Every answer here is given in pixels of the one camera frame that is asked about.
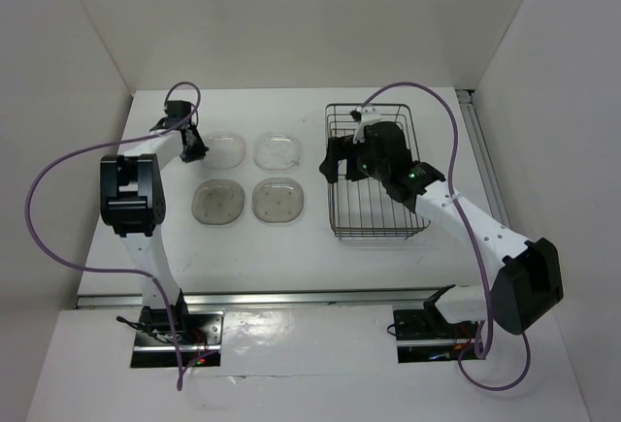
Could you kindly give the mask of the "clear plate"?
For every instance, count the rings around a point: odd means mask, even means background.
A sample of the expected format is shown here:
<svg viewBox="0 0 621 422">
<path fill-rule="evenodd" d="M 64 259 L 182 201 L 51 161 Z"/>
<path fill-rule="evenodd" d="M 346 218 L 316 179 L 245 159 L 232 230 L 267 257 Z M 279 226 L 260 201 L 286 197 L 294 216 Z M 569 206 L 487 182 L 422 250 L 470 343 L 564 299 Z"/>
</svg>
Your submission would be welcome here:
<svg viewBox="0 0 621 422">
<path fill-rule="evenodd" d="M 286 133 L 264 133 L 253 144 L 254 163 L 266 171 L 288 171 L 300 165 L 300 141 Z"/>
<path fill-rule="evenodd" d="M 204 136 L 208 148 L 203 164 L 211 170 L 230 170 L 245 159 L 245 140 L 233 132 L 212 132 Z"/>
</svg>

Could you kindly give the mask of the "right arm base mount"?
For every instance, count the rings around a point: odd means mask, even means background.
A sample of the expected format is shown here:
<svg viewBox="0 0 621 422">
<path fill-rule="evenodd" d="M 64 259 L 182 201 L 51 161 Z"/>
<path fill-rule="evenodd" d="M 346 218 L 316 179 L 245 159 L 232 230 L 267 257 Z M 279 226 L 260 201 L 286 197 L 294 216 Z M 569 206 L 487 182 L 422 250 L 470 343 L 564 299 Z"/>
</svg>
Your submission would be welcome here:
<svg viewBox="0 0 621 422">
<path fill-rule="evenodd" d="M 393 322 L 386 332 L 396 341 L 400 364 L 475 360 L 474 335 L 477 324 L 471 321 L 451 324 L 444 320 L 431 299 L 421 308 L 393 310 Z"/>
</svg>

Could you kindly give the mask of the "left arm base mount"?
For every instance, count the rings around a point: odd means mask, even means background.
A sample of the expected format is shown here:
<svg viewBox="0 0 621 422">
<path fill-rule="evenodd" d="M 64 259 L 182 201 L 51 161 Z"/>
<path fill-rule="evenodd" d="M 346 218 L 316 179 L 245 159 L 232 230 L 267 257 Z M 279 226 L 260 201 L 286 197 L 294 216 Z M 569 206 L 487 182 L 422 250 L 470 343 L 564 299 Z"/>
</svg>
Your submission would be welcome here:
<svg viewBox="0 0 621 422">
<path fill-rule="evenodd" d="M 145 325 L 118 315 L 118 323 L 135 332 L 130 367 L 132 369 L 175 368 L 176 351 L 169 331 L 148 332 Z M 224 313 L 211 311 L 187 316 L 187 330 L 177 332 L 184 367 L 211 368 L 221 364 Z"/>
</svg>

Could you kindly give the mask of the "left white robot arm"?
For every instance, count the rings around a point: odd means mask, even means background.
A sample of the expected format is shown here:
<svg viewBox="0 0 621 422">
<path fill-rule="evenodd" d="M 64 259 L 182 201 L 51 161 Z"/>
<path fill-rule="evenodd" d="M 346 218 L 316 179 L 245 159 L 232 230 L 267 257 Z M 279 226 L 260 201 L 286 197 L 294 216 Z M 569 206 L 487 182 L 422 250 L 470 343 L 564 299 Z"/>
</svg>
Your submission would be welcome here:
<svg viewBox="0 0 621 422">
<path fill-rule="evenodd" d="M 175 159 L 192 163 L 205 158 L 209 148 L 194 114 L 188 101 L 166 101 L 164 116 L 146 140 L 100 161 L 101 218 L 120 237 L 135 269 L 145 274 L 140 324 L 170 343 L 187 339 L 192 321 L 163 244 L 167 206 L 161 172 Z"/>
</svg>

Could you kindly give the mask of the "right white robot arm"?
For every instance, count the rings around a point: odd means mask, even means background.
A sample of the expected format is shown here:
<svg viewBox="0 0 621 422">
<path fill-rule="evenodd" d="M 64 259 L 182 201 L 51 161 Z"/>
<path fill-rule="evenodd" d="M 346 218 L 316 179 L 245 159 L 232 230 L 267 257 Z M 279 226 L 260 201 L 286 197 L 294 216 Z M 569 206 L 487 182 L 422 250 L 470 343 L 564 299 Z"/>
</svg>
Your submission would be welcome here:
<svg viewBox="0 0 621 422">
<path fill-rule="evenodd" d="M 335 183 L 341 165 L 346 167 L 346 179 L 377 180 L 393 201 L 477 248 L 484 267 L 481 283 L 445 286 L 428 300 L 423 324 L 431 335 L 443 337 L 457 323 L 487 318 L 520 335 L 562 300 L 555 245 L 545 238 L 533 242 L 511 231 L 450 189 L 439 170 L 412 157 L 396 123 L 367 126 L 363 138 L 330 138 L 319 171 Z"/>
</svg>

